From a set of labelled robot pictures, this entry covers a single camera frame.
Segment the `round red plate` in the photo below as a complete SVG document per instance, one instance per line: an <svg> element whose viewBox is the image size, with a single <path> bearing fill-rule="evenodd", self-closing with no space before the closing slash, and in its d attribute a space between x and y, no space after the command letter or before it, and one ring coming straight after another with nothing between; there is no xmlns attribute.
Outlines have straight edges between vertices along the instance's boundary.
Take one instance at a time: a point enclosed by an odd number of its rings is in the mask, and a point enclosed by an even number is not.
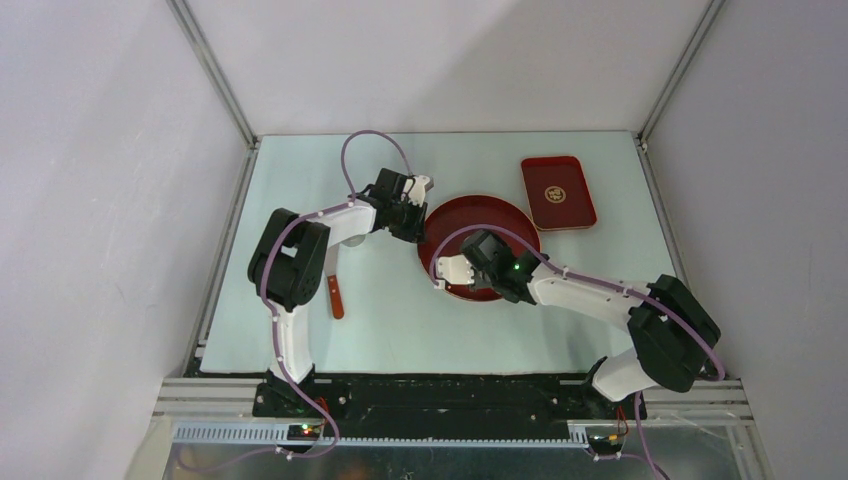
<svg viewBox="0 0 848 480"><path fill-rule="evenodd" d="M454 231L474 224L495 225L505 228L524 239L528 244L541 251L541 241L531 219L515 205L497 197L488 195L465 195L453 198L436 207L428 214L425 221L425 242L419 244L417 253L425 276L429 277L429 264L438 245ZM453 256L460 253L460 245L464 236L458 236L449 242L441 251L442 256ZM526 248L512 237L498 233L518 256ZM502 297L494 290L473 290L464 285L450 285L446 293L468 301L492 302Z"/></svg>

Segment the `rectangular red tray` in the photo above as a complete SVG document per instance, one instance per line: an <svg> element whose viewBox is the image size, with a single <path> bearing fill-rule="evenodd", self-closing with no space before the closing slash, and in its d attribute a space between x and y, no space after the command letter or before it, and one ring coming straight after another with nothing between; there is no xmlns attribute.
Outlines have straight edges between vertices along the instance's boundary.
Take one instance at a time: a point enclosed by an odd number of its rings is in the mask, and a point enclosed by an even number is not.
<svg viewBox="0 0 848 480"><path fill-rule="evenodd" d="M597 213L582 165L570 155L520 162L530 217L539 231L587 229Z"/></svg>

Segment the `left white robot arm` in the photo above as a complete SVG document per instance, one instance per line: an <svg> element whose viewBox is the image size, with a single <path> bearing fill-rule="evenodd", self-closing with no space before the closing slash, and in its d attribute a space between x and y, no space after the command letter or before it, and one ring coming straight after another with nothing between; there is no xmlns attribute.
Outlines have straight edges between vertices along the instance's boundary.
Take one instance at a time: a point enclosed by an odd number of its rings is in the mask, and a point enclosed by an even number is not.
<svg viewBox="0 0 848 480"><path fill-rule="evenodd" d="M422 243L432 187L428 176L383 168L374 183L340 204L308 214L278 208L270 215L247 275L270 312L274 359L269 370L288 380L277 402L290 415L304 416L316 403L315 388L304 382L314 369L308 304L321 285L328 252L382 230L407 243Z"/></svg>

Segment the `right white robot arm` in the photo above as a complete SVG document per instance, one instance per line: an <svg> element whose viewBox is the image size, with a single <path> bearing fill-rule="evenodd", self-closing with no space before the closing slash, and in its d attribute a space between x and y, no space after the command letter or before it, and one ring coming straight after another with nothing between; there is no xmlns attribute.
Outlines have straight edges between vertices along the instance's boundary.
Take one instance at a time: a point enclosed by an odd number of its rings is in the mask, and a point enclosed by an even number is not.
<svg viewBox="0 0 848 480"><path fill-rule="evenodd" d="M652 282L609 280L554 263L523 241L515 254L509 231L477 226L453 256L434 260L431 273L442 288L465 285L490 288L504 300L558 307L604 322L627 334L624 352L592 367L581 392L585 411L606 418L622 400L654 386L689 391L707 370L725 376L715 347L721 330L678 278L661 275Z"/></svg>

